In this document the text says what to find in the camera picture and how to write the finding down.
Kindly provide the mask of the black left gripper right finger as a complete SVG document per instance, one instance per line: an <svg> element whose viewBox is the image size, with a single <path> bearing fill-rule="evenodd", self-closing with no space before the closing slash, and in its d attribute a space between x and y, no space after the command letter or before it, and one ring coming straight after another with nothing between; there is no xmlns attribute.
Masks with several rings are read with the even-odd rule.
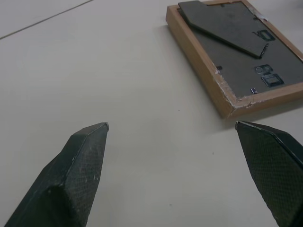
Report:
<svg viewBox="0 0 303 227"><path fill-rule="evenodd" d="M235 130L264 202L280 227L303 225L303 147L289 133L237 121Z"/></svg>

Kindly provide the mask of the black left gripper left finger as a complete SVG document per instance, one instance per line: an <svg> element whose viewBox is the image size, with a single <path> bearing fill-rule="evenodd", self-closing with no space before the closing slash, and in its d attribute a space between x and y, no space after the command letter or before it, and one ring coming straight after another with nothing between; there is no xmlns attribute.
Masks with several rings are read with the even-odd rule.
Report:
<svg viewBox="0 0 303 227"><path fill-rule="evenodd" d="M109 125L70 136L35 179L7 227L84 227L98 189Z"/></svg>

